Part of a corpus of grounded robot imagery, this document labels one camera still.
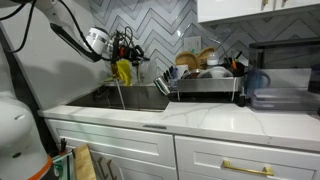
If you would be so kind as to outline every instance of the white countertop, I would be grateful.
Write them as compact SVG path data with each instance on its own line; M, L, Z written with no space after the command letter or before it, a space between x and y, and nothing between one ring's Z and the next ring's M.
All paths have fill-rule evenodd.
M253 112L234 104L170 102L160 113L57 106L39 114L51 119L320 152L320 117L301 113Z

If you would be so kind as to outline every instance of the wall outlet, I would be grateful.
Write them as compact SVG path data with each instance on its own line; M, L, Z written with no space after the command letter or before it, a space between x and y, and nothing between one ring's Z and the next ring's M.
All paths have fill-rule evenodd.
M201 51L201 36L184 38L183 50L194 51L194 53L198 54Z

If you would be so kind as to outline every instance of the wooden board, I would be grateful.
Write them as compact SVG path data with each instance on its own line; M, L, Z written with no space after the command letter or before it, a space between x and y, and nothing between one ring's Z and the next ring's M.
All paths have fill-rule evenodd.
M81 145L74 149L74 152L76 156L74 160L76 180L97 180L88 145Z

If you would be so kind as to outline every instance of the drawer front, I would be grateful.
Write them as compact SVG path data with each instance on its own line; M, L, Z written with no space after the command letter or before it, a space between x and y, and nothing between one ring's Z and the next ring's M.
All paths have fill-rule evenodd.
M176 168L116 157L94 151L91 151L91 157L95 164L96 172L100 171L101 168L103 171L101 171L101 175L104 177L109 176L108 178L110 179L110 171L113 177L117 177L117 180L177 180L178 177ZM109 160L111 160L111 163L108 168L106 162Z
M175 141L178 167L182 171L224 180L319 179L318 154L181 136ZM265 173L264 168L271 169L274 176L246 171Z
M179 171L179 179L180 180L223 180L223 179L217 179L213 177L203 176L199 174Z
M175 167L171 135L53 119L46 122L56 143L65 138L70 146L87 143L94 151Z

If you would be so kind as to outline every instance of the sink basin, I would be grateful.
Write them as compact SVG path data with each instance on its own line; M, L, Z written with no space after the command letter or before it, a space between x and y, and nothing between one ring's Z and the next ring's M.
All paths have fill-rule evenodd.
M120 86L120 89L126 110L162 112L169 104L168 97L155 86ZM67 105L123 109L123 104L116 86L102 86Z

